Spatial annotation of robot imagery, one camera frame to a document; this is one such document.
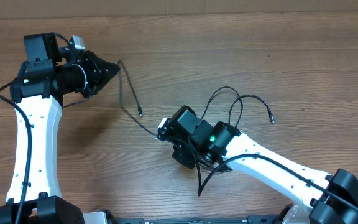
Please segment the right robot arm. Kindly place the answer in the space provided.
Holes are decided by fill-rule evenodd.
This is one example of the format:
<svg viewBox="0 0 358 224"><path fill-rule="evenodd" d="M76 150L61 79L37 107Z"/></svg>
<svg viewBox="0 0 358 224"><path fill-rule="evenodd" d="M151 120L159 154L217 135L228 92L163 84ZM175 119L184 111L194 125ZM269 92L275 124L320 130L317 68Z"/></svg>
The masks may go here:
<svg viewBox="0 0 358 224"><path fill-rule="evenodd" d="M210 125L188 106L161 121L158 138L173 144L173 158L184 166L217 164L205 180L199 181L200 192L215 173L228 167L292 200L275 223L358 223L358 179L344 169L330 174L293 162L235 126L224 122Z"/></svg>

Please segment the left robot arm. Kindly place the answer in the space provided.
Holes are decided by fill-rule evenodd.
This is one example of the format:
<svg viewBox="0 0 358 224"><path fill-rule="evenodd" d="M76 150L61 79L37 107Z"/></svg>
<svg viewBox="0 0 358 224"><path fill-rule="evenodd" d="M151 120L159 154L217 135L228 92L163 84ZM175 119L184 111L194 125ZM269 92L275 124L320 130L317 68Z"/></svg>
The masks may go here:
<svg viewBox="0 0 358 224"><path fill-rule="evenodd" d="M6 203L0 206L0 223L114 223L110 211L83 212L63 199L57 175L58 127L63 97L80 93L85 100L96 95L119 66L86 50L73 36L64 47L62 36L41 33L24 37L27 60L13 81L5 85L6 102L17 118L14 173Z"/></svg>

